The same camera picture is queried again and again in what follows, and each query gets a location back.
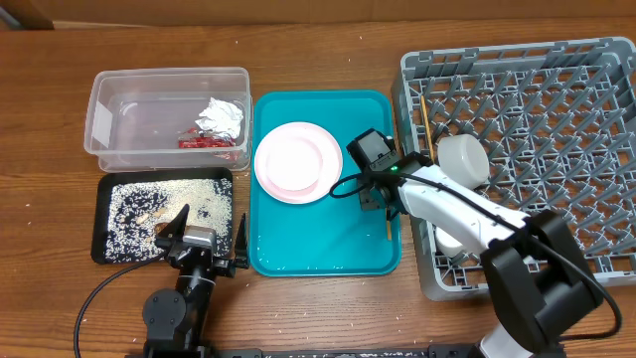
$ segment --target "crumpled foil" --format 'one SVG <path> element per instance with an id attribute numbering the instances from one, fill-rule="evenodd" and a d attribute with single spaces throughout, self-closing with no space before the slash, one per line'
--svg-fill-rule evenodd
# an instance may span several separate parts
<path id="1" fill-rule="evenodd" d="M 237 139 L 240 134 L 242 110 L 233 103 L 210 98 L 210 104 L 199 113 L 201 118 L 195 120 L 197 125 L 206 132 L 213 132 L 218 136 L 229 136 Z"/>

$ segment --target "rice grains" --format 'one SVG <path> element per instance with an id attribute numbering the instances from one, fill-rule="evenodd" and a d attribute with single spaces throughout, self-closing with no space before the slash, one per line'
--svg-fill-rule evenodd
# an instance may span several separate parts
<path id="1" fill-rule="evenodd" d="M 182 179 L 116 185 L 108 208 L 104 258 L 133 263 L 163 252 L 154 245 L 154 228 L 172 221 L 190 205 L 187 225 L 217 232 L 217 254 L 232 245 L 232 182 L 228 179 Z"/>

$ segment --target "pink plate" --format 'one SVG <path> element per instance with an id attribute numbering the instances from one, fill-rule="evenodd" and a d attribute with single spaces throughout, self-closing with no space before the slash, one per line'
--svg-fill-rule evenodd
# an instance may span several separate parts
<path id="1" fill-rule="evenodd" d="M 262 138 L 254 156 L 258 184 L 288 204 L 307 204 L 325 196 L 340 178 L 342 164 L 333 135 L 306 122 L 276 127 Z"/>

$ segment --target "clear plastic container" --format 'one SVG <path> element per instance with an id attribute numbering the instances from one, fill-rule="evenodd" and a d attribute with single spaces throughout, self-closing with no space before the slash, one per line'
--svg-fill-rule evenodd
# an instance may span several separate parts
<path id="1" fill-rule="evenodd" d="M 236 145 L 179 148 L 210 98 L 243 112 Z M 252 104 L 242 68 L 148 69 L 102 72 L 88 102 L 84 149 L 106 172 L 223 166 L 242 170 L 251 153 Z"/>

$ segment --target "white cup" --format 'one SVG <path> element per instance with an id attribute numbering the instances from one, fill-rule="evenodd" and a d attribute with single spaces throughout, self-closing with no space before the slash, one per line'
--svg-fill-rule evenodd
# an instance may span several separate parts
<path id="1" fill-rule="evenodd" d="M 489 164 L 486 150 L 470 134 L 445 137 L 437 146 L 441 170 L 461 186 L 475 189 L 488 179 Z"/>

